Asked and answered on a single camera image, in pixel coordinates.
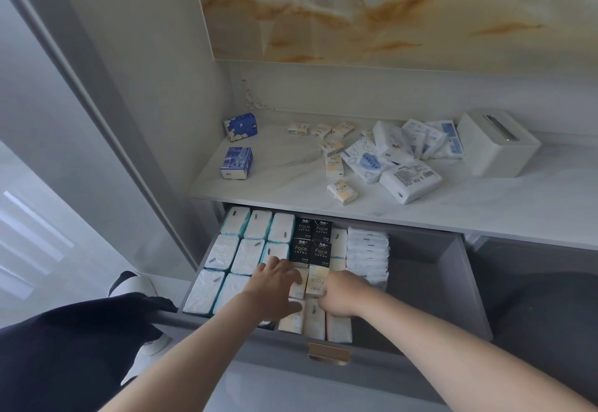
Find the open drawer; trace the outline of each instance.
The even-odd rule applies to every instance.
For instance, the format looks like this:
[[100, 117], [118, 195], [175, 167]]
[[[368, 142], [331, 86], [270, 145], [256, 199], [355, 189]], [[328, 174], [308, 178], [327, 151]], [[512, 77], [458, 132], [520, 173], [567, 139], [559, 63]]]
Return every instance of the open drawer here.
[[[332, 221], [338, 228], [351, 226], [384, 231], [389, 235], [391, 247], [386, 292], [484, 340], [491, 340], [460, 234], [303, 213], [295, 213], [295, 216]], [[187, 315], [182, 309], [183, 305], [178, 313], [158, 312], [154, 316], [154, 324], [175, 340], [182, 340], [208, 320]], [[352, 344], [329, 343], [258, 328], [236, 360], [441, 402], [430, 384], [390, 341], [359, 318], [353, 318], [352, 325]]]

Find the shelf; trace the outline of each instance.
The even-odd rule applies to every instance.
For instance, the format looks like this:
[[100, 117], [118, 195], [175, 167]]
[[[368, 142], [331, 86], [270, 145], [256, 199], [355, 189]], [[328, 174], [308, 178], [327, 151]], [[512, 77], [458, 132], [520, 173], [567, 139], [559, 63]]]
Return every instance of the shelf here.
[[[344, 180], [359, 197], [343, 207], [326, 192], [334, 180], [325, 176], [321, 141], [290, 135], [287, 127], [261, 123], [256, 136], [235, 143], [224, 139], [192, 186], [191, 197], [598, 250], [596, 147], [544, 146], [515, 179], [476, 178], [461, 160], [430, 160], [443, 186], [404, 206], [379, 183], [367, 185], [345, 166]], [[220, 175], [232, 146], [253, 149], [254, 164], [245, 181]]]

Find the white wall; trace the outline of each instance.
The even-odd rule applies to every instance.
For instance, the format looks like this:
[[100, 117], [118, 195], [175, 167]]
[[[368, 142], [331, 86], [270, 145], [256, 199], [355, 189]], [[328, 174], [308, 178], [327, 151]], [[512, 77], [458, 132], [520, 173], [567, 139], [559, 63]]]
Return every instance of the white wall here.
[[228, 67], [238, 107], [244, 78], [255, 97], [276, 109], [426, 121], [501, 108], [530, 130], [598, 135], [598, 83], [590, 79], [235, 61]]

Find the tissue dispenser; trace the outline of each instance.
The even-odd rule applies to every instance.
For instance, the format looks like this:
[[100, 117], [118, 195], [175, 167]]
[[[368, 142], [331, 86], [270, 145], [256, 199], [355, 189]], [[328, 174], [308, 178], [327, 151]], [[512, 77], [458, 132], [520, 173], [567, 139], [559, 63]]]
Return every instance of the tissue dispenser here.
[[481, 178], [516, 178], [542, 144], [510, 114], [500, 110], [467, 111], [457, 132], [465, 164]]

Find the blue tissue pack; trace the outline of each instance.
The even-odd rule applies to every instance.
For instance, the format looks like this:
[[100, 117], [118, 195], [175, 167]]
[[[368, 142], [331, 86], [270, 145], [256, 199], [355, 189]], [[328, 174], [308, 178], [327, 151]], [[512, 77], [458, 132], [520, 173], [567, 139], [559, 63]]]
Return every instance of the blue tissue pack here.
[[258, 124], [253, 113], [246, 113], [223, 121], [226, 136], [230, 142], [257, 135]]
[[228, 148], [220, 173], [224, 179], [247, 179], [253, 161], [251, 148]]

